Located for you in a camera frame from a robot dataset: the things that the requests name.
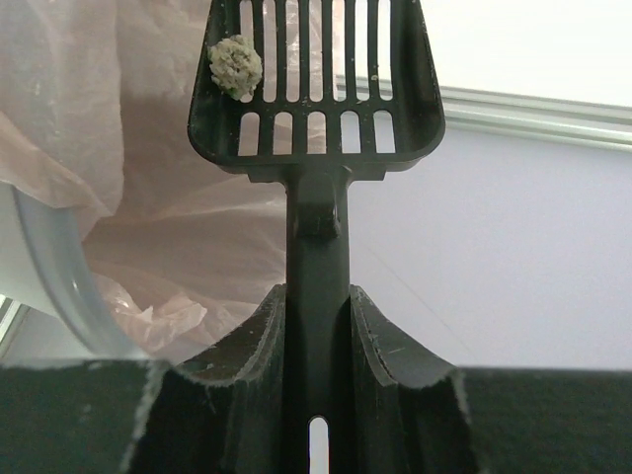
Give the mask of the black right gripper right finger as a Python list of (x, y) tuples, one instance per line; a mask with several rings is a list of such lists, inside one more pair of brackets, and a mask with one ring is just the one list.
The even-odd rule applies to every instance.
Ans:
[(351, 290), (355, 432), (361, 473), (476, 473), (460, 372)]

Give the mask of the black slotted litter scoop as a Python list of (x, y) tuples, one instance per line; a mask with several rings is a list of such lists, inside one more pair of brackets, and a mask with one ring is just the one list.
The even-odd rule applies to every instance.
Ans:
[(286, 5), (276, 3), (277, 92), (266, 101), (232, 99), (211, 76), (210, 51), (241, 30), (240, 5), (215, 1), (207, 19), (188, 122), (193, 149), (206, 161), (286, 192), (286, 282), (258, 307), (267, 320), (241, 391), (270, 402), (272, 430), (244, 426), (224, 462), (228, 473), (298, 473), (309, 469), (308, 425), (322, 417), (330, 434), (330, 469), (358, 467), (352, 356), (352, 286), (348, 189), (412, 168), (443, 138), (444, 112), (422, 6), (390, 5), (392, 97), (372, 86), (356, 97), (333, 93), (333, 5), (321, 5), (323, 96), (310, 96), (309, 25), (298, 6), (299, 93), (286, 95)]

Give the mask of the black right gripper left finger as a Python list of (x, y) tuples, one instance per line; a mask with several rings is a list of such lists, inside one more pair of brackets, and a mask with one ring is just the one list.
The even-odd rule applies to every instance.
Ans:
[(126, 361), (141, 385), (118, 472), (280, 472), (285, 293), (187, 362)]

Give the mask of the small round litter clump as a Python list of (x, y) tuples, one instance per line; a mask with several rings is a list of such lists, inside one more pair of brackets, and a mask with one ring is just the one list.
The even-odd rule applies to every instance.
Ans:
[(251, 39), (233, 35), (207, 49), (212, 82), (235, 101), (250, 97), (263, 80), (263, 61)]

